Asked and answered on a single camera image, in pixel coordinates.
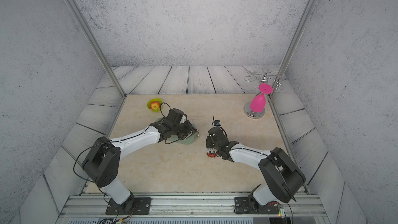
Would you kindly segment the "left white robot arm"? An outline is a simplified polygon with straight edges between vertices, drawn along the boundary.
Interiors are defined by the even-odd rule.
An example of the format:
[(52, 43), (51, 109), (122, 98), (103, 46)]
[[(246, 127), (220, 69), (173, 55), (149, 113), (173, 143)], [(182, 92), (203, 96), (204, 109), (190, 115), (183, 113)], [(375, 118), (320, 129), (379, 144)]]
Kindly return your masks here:
[(183, 141), (197, 134), (198, 130), (187, 115), (171, 108), (166, 117), (148, 127), (123, 136), (108, 139), (98, 138), (87, 153), (81, 168), (103, 194), (110, 197), (106, 215), (147, 215), (151, 198), (136, 198), (118, 176), (120, 161), (127, 155), (148, 145), (166, 142), (172, 136)]

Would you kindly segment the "white kitty keychain decoration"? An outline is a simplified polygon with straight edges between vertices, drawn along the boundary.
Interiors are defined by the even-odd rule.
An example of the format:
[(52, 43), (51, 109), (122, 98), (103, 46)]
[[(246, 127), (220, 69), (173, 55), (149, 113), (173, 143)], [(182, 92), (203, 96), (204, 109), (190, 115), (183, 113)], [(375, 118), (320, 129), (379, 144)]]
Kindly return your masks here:
[(217, 152), (214, 152), (212, 150), (208, 150), (206, 153), (209, 157), (214, 158), (217, 157)]

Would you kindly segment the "green corduroy pouch bag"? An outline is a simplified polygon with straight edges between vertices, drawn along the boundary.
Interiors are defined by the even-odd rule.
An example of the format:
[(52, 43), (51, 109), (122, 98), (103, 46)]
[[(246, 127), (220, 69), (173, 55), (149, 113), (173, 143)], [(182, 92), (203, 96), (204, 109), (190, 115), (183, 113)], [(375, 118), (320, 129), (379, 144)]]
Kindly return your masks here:
[(158, 142), (164, 142), (167, 145), (185, 141), (198, 133), (198, 129), (189, 120), (173, 123), (164, 117), (156, 122), (154, 127), (160, 133)]

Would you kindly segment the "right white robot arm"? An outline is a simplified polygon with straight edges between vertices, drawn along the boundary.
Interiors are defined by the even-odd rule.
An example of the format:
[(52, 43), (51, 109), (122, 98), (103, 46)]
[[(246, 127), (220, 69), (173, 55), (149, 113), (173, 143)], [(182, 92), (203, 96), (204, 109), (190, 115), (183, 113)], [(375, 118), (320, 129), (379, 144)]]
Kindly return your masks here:
[(258, 169), (265, 179), (266, 184), (257, 186), (247, 197), (234, 199), (235, 214), (279, 214), (280, 205), (295, 201), (295, 194), (306, 181), (304, 173), (283, 149), (258, 150), (229, 141), (221, 126), (209, 130), (206, 148), (209, 156), (246, 164)]

